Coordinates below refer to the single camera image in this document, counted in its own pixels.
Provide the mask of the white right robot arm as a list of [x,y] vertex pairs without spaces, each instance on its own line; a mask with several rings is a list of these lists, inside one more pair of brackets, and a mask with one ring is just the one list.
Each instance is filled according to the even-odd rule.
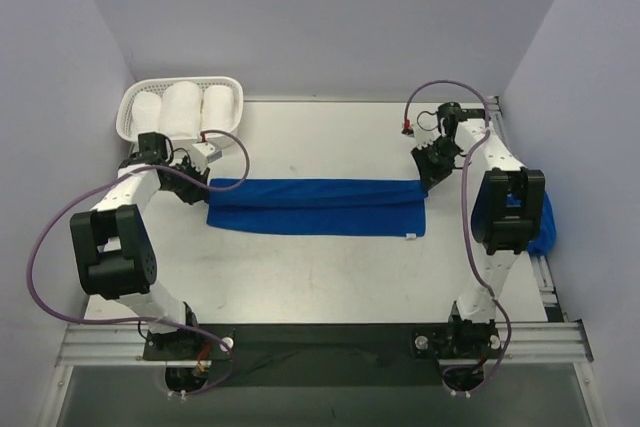
[[434,127],[413,125],[411,156],[424,191],[461,173],[460,206],[470,280],[454,302],[461,320],[443,332],[452,355],[479,345],[472,324],[491,324],[511,267],[540,233],[544,174],[527,168],[507,148],[481,108],[446,102],[433,113]]

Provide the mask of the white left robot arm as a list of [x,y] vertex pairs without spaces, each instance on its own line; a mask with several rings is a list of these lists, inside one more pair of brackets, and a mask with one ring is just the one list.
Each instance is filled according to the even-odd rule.
[[168,348],[181,359],[195,356],[204,338],[195,328],[197,319],[189,305],[157,280],[158,262],[142,213],[159,191],[173,193],[189,205],[206,200],[209,192],[192,182],[208,180],[209,161],[218,155],[219,150],[207,143],[194,143],[176,155],[165,135],[141,134],[138,150],[119,166],[118,175],[125,179],[92,210],[70,220],[84,292],[150,318],[147,342]]

